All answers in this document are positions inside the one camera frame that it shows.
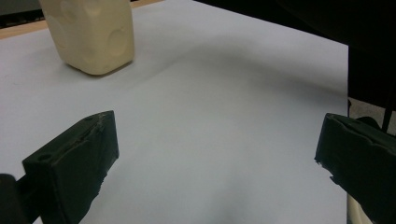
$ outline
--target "beige container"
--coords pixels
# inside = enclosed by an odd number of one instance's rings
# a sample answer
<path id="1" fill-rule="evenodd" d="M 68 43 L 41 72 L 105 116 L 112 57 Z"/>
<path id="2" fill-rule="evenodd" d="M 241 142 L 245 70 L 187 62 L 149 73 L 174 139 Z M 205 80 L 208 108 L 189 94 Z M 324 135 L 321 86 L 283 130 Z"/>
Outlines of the beige container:
<path id="1" fill-rule="evenodd" d="M 134 59 L 129 0 L 40 0 L 40 4 L 66 63 L 103 75 Z"/>

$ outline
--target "white paper sheet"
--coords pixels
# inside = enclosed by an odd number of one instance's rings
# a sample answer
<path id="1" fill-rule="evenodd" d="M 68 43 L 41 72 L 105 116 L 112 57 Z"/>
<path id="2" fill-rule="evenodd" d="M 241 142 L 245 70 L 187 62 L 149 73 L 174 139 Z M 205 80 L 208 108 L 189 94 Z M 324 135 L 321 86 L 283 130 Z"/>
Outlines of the white paper sheet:
<path id="1" fill-rule="evenodd" d="M 325 113 L 347 113 L 347 46 L 192 1 L 133 15 L 135 61 L 105 77 L 48 30 L 0 41 L 2 173 L 114 110 L 120 158 L 81 223 L 346 222 L 314 157 Z"/>

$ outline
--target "table surface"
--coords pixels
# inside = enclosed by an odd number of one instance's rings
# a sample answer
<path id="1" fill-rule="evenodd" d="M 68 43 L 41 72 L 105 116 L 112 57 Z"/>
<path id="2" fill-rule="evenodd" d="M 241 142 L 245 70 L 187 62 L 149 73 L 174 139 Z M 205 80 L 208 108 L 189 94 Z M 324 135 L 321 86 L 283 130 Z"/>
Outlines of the table surface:
<path id="1" fill-rule="evenodd" d="M 347 113 L 347 46 L 193 1 L 133 16 L 136 58 L 104 77 L 47 29 L 0 40 L 2 173 L 114 110 L 120 158 L 81 223 L 346 222 L 314 157 L 324 115 Z"/>

